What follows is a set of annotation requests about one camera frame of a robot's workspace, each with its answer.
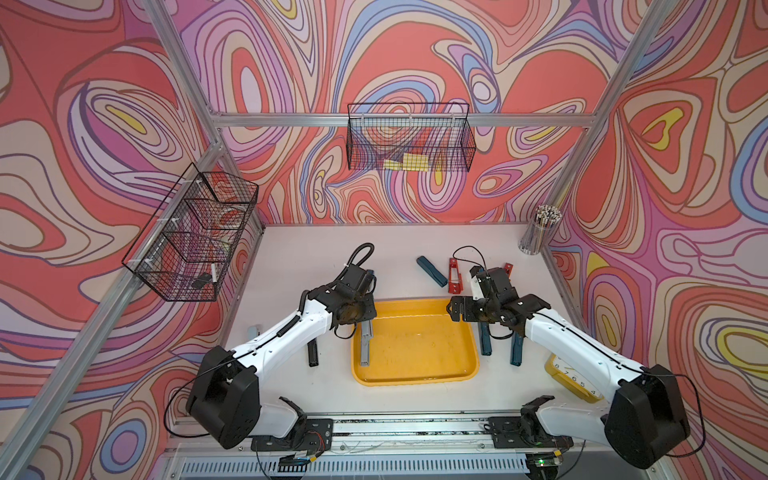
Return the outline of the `grey pruning pliers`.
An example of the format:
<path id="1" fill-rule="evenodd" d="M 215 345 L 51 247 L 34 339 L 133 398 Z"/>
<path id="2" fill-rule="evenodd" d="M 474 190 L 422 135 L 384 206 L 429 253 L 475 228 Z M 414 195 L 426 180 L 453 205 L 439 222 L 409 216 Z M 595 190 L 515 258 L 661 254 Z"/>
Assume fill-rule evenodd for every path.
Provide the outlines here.
<path id="1" fill-rule="evenodd" d="M 373 339 L 373 325 L 372 321 L 365 321 L 360 324 L 360 360 L 359 365 L 361 367 L 368 367 L 370 365 L 370 343 Z"/>

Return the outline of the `black pruning pliers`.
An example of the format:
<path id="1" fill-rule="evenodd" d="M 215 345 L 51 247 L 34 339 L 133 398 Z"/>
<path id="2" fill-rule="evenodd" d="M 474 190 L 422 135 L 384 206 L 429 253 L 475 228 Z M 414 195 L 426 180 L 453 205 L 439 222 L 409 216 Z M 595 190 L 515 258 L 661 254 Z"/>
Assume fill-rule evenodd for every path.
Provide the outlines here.
<path id="1" fill-rule="evenodd" d="M 313 339 L 307 344 L 308 365 L 310 368 L 317 367 L 319 365 L 319 351 L 317 340 Z"/>

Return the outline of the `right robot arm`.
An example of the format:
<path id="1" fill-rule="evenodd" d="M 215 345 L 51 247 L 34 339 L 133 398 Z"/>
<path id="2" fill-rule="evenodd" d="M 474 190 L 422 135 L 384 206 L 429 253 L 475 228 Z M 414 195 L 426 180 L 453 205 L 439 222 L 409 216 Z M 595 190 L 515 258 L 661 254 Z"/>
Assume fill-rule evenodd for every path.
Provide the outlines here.
<path id="1" fill-rule="evenodd" d="M 678 377 L 667 368 L 629 359 L 574 327 L 542 298 L 519 295 L 502 268 L 472 268 L 471 290 L 450 298 L 452 321 L 499 324 L 542 346 L 605 402 L 579 406 L 542 395 L 524 404 L 520 425 L 527 442 L 575 437 L 608 445 L 631 466 L 648 469 L 689 437 Z"/>

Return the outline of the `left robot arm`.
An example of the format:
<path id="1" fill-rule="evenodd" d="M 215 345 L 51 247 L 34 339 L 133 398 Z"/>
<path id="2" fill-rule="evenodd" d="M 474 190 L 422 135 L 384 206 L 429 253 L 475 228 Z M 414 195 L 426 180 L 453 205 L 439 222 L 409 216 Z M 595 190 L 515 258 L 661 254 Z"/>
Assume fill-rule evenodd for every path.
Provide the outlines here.
<path id="1" fill-rule="evenodd" d="M 261 400 L 261 386 L 291 356 L 340 325 L 376 317 L 370 269 L 347 265 L 334 281 L 305 290 L 297 309 L 263 334 L 231 350 L 211 349 L 203 357 L 186 412 L 225 448 L 249 435 L 285 438 L 300 414 L 288 401 Z"/>

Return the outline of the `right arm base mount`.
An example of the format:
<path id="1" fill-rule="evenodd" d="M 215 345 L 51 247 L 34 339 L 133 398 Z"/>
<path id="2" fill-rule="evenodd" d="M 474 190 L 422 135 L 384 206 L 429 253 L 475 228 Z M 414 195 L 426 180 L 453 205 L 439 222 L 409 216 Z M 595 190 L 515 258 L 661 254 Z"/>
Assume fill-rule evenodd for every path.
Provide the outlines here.
<path id="1" fill-rule="evenodd" d="M 568 436 L 547 433 L 536 416 L 539 408 L 554 400 L 553 395 L 542 395 L 524 404 L 516 416 L 489 417 L 482 425 L 492 437 L 496 449 L 551 448 L 567 451 L 574 442 Z"/>

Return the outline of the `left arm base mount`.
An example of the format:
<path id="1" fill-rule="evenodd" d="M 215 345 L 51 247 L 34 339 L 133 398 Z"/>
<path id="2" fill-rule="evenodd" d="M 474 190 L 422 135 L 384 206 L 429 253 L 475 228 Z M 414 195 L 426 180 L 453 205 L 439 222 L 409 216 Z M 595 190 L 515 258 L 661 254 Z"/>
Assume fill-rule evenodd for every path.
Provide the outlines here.
<path id="1" fill-rule="evenodd" d="M 252 431 L 254 452 L 306 451 L 310 455 L 329 451 L 333 442 L 332 418 L 309 417 L 295 402 L 281 396 L 277 404 L 266 404 Z"/>

